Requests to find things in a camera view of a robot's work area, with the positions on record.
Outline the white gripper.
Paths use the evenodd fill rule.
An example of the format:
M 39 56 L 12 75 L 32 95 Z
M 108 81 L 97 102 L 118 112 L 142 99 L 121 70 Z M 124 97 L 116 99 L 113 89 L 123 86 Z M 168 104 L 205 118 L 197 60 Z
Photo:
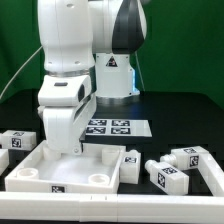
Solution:
M 59 153 L 80 155 L 80 138 L 96 111 L 90 76 L 45 75 L 38 102 L 47 146 Z

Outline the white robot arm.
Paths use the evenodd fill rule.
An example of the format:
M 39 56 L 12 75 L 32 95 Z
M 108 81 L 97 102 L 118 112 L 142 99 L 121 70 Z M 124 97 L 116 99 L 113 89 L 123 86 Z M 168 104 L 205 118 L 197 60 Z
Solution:
M 47 74 L 38 93 L 46 148 L 82 153 L 96 104 L 139 95 L 129 56 L 147 33 L 142 0 L 38 0 Z

